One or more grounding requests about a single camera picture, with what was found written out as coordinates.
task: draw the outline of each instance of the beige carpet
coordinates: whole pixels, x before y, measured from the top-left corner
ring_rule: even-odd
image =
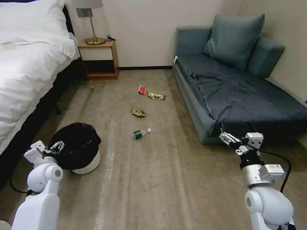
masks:
[[[165,94],[165,101],[137,93]],[[76,82],[62,96],[62,115],[52,114],[37,135],[73,122],[93,125],[102,139],[102,160],[87,175],[64,172],[58,229],[251,229],[245,208],[240,159],[232,149],[201,145],[171,70],[122,71],[118,81]],[[147,116],[130,114],[131,106]],[[132,140],[139,129],[152,132]],[[295,207],[297,229],[307,229],[307,152],[298,143],[268,146],[293,162],[285,188]],[[262,156],[266,163],[282,163]],[[31,165],[14,174],[22,187]],[[0,192],[0,219],[12,222],[24,200],[6,187]]]

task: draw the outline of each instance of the trash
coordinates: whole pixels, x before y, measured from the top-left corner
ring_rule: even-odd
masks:
[[[139,92],[140,94],[145,95],[145,93],[146,93],[146,87],[140,85],[140,87],[138,88],[138,92]]]
[[[153,93],[147,93],[147,95],[151,98],[151,99],[155,99],[155,100],[165,100],[165,95],[160,95],[160,94],[153,94]]]
[[[131,134],[132,139],[137,140],[151,132],[151,129],[139,130]]]
[[[143,109],[138,109],[134,106],[131,107],[130,112],[131,112],[131,114],[134,114],[134,115],[139,116],[139,117],[146,117],[145,111]]]

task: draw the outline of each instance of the food wrapper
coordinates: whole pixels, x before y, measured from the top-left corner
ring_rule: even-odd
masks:
[[[139,92],[140,94],[145,95],[145,93],[146,93],[146,87],[140,86],[140,87],[138,88],[138,92]]]
[[[130,109],[131,114],[134,114],[138,117],[146,117],[145,111],[143,109],[138,109],[136,107],[131,107]]]
[[[147,93],[147,95],[151,98],[151,99],[155,99],[155,100],[165,100],[165,95],[160,95],[160,94],[153,94],[153,93]]]

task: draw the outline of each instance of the water bottle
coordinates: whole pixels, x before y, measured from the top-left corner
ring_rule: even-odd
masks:
[[[151,132],[151,129],[139,130],[131,134],[132,139],[137,140]]]

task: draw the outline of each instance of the lamp base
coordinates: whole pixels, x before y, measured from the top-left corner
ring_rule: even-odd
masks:
[[[106,40],[104,38],[96,38],[96,41],[95,41],[94,38],[88,38],[85,40],[85,42],[88,45],[101,45],[101,44],[104,44]]]

